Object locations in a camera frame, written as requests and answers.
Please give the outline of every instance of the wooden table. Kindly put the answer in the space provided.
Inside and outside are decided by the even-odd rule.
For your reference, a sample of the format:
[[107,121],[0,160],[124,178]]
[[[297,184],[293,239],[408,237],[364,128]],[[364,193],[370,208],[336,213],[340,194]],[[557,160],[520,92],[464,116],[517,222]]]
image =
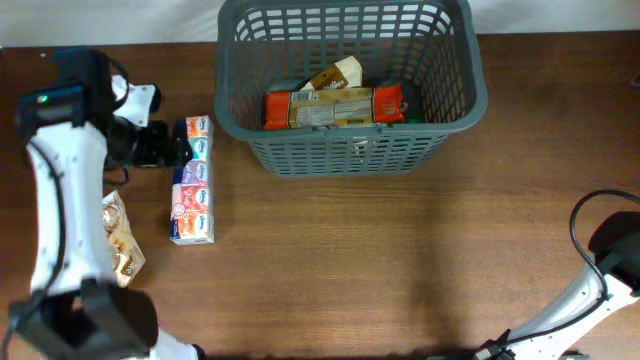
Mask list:
[[[283,180],[246,143],[215,135],[215,245],[168,239],[171,170],[134,170],[122,190],[147,264],[132,286],[161,326],[212,354],[384,355],[476,347],[531,318],[581,270],[568,218],[588,191],[640,192],[640,32],[480,36],[490,105],[420,170]],[[102,47],[164,94],[158,119],[213,116],[215,44]],[[28,294],[33,175],[12,122],[48,84],[51,49],[3,49],[0,329]],[[586,244],[616,199],[586,207]],[[575,348],[632,359],[640,305]],[[12,343],[12,359],[35,357]]]

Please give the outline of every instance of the snack package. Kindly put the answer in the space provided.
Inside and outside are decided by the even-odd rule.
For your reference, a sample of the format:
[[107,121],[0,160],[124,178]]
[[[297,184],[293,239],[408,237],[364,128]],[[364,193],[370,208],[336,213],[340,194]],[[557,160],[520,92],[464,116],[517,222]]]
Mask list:
[[146,260],[131,235],[127,212],[118,190],[102,199],[102,224],[104,236],[111,248],[116,283],[120,287],[126,287]]
[[404,122],[402,86],[270,93],[265,130]]
[[362,66],[353,56],[329,66],[300,90],[336,90],[362,86]]

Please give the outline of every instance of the orange package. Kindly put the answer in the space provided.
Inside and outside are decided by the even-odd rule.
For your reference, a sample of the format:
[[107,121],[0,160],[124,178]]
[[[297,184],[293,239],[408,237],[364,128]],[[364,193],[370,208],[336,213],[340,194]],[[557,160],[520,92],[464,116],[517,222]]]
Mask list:
[[185,119],[187,123],[187,137],[200,138],[209,136],[209,117],[192,116]]
[[402,86],[270,93],[265,130],[362,127],[404,122]]
[[209,189],[206,186],[183,186],[182,205],[184,211],[206,211],[209,208]]

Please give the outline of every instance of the white wall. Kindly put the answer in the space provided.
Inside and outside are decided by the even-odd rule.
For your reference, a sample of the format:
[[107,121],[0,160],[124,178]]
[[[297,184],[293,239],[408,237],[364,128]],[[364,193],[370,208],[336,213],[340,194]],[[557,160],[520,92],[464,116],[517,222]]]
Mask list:
[[[469,1],[478,33],[640,29],[640,0]],[[0,46],[215,41],[223,2],[0,0]]]

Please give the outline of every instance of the gray plastic basket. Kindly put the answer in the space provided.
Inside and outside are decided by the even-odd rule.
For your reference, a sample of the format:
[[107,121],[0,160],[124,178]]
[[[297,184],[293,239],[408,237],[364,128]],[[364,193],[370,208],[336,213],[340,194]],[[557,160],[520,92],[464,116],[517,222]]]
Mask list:
[[[280,176],[411,171],[487,108],[465,0],[227,1],[218,26],[218,121]],[[350,55],[363,86],[402,82],[425,123],[261,130],[265,93],[298,90]]]

